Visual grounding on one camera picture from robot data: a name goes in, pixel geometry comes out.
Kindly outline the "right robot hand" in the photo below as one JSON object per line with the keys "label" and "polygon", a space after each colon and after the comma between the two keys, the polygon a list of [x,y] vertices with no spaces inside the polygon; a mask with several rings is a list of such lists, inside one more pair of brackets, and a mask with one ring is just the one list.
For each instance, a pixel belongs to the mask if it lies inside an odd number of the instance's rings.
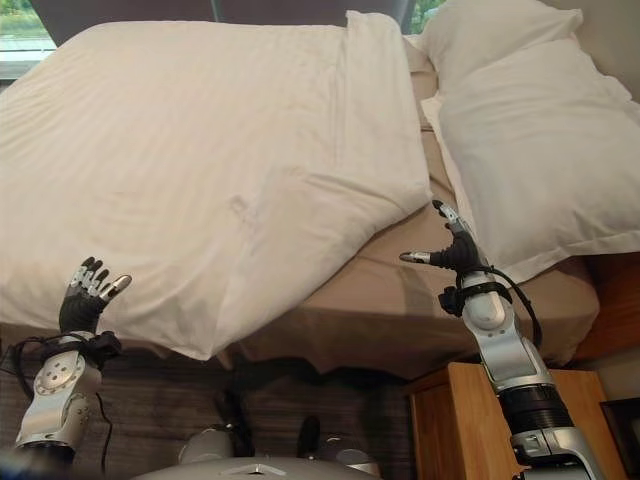
{"label": "right robot hand", "polygon": [[407,251],[399,255],[403,262],[431,265],[457,273],[479,268],[486,264],[464,218],[450,205],[441,200],[432,201],[433,208],[446,220],[445,227],[452,236],[451,244],[439,251]]}

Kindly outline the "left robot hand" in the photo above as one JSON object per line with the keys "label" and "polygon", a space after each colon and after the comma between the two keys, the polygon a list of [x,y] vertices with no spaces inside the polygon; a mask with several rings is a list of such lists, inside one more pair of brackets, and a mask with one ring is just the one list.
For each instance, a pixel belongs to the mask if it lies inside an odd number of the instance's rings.
{"label": "left robot hand", "polygon": [[80,264],[67,285],[59,310],[61,333],[96,332],[105,308],[132,282],[130,275],[120,275],[114,280],[109,280],[109,275],[104,262],[95,257]]}

